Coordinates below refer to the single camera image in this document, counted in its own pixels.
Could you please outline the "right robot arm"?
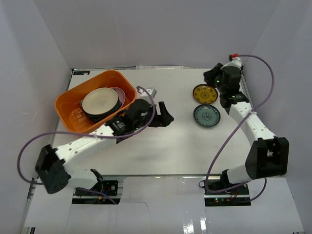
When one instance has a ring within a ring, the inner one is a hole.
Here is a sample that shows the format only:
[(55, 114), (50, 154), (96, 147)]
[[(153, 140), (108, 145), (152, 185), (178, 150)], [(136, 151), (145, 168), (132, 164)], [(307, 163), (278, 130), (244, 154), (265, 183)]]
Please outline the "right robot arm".
[(241, 68), (229, 63), (217, 64), (204, 73), (204, 81), (220, 93), (220, 104), (234, 119), (247, 137), (251, 148), (245, 162), (222, 172), (220, 180), (204, 182), (207, 193), (232, 194), (239, 186), (249, 181), (283, 176), (287, 172), (289, 142), (285, 137), (277, 137), (257, 116), (249, 99), (239, 90), (242, 77)]

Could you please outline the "pink round plate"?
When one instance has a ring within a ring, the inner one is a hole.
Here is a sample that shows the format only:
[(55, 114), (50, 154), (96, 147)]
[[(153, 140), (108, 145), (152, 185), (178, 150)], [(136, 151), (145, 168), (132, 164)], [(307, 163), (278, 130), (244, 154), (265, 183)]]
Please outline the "pink round plate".
[(112, 87), (112, 89), (114, 89), (117, 92), (117, 94), (118, 94), (118, 99), (119, 99), (119, 102), (120, 102), (119, 109), (120, 109), (124, 105), (124, 102), (125, 102), (125, 99), (126, 99), (125, 93), (124, 93), (124, 91), (121, 88), (118, 88), (118, 87)]

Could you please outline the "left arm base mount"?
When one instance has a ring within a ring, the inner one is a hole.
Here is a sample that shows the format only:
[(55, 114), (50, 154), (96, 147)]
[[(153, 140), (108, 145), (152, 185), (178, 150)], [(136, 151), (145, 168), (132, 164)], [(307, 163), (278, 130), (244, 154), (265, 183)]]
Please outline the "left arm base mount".
[[(102, 192), (108, 196), (117, 195), (118, 190), (118, 181), (117, 180), (104, 180), (102, 182), (98, 182), (95, 186), (93, 186), (91, 191)], [(87, 192), (83, 190), (75, 190), (76, 196), (91, 196), (97, 195), (96, 193)]]

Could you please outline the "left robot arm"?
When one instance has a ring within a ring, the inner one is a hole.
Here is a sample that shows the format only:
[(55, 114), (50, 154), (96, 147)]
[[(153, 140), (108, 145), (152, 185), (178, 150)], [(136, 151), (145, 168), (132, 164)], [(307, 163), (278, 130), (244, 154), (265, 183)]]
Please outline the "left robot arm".
[(77, 169), (76, 165), (101, 150), (116, 145), (146, 127), (167, 127), (174, 121), (164, 102), (156, 107), (143, 99), (135, 100), (128, 109), (118, 112), (111, 120), (90, 134), (70, 143), (41, 149), (35, 170), (48, 194), (65, 187), (87, 189), (97, 195), (103, 189), (103, 177), (95, 169)]

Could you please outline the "cream round plate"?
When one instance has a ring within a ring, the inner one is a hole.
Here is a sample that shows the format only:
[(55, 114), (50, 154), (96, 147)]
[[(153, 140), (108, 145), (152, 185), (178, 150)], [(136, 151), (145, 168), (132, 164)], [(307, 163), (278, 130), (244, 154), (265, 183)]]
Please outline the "cream round plate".
[(88, 93), (82, 101), (83, 110), (91, 115), (101, 115), (118, 103), (118, 94), (112, 88), (98, 88)]

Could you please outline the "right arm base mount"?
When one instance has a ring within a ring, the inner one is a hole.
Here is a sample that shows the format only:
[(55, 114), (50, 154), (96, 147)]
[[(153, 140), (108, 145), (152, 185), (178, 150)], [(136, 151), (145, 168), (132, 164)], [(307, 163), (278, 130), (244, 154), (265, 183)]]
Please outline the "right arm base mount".
[(220, 180), (209, 180), (207, 182), (207, 189), (205, 187), (205, 180), (201, 180), (198, 186), (204, 190), (204, 195), (229, 195), (236, 194), (239, 189), (247, 188), (247, 182), (239, 184), (225, 184)]

